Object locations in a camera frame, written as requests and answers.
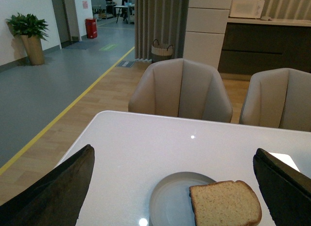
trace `wooden planter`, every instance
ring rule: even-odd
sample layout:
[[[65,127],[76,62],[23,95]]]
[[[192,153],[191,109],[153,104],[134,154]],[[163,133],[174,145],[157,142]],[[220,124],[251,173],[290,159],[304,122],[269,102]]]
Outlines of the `wooden planter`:
[[[24,43],[30,63],[32,65],[44,64],[44,55],[41,46],[41,39],[38,36],[28,37],[27,35],[21,35],[21,39]]]

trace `green plant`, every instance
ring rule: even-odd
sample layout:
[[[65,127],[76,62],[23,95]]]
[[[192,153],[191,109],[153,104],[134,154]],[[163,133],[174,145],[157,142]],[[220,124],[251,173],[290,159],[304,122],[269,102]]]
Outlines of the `green plant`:
[[[39,38],[46,40],[43,36],[48,37],[45,33],[47,24],[44,19],[38,19],[33,14],[26,16],[17,13],[18,16],[12,15],[11,19],[7,19],[9,25],[12,26],[13,35],[27,35],[32,37],[37,35]]]

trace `door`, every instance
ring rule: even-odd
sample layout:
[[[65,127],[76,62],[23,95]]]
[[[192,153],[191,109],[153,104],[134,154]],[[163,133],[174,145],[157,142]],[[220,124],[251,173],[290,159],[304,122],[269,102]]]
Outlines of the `door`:
[[[52,0],[58,34],[62,48],[70,44],[70,32],[64,0]]]

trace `person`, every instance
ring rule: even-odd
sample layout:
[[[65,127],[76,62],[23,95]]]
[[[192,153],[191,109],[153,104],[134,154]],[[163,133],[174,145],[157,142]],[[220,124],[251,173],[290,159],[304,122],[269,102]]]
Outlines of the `person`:
[[[122,6],[124,6],[126,2],[127,0],[122,0]],[[123,17],[125,14],[125,9],[122,9],[121,17]]]

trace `red bin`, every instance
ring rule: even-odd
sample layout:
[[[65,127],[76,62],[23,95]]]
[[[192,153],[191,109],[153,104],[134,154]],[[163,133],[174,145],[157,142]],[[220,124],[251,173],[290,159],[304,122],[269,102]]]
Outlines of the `red bin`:
[[[96,28],[95,18],[86,19],[86,34],[87,34],[87,37],[90,39],[94,39],[97,37],[97,28]]]

